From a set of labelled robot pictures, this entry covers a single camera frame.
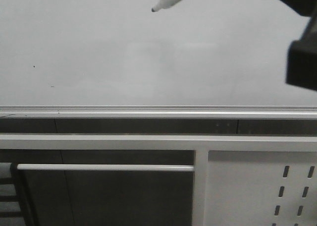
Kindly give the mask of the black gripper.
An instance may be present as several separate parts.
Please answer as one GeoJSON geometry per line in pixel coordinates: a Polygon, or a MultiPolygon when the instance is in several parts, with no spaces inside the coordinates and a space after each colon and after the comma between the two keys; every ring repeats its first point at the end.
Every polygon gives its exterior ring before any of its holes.
{"type": "MultiPolygon", "coordinates": [[[[313,14],[317,0],[280,0],[301,16],[313,14]]],[[[300,39],[288,50],[286,83],[317,90],[317,16],[313,15],[300,39]]]]}

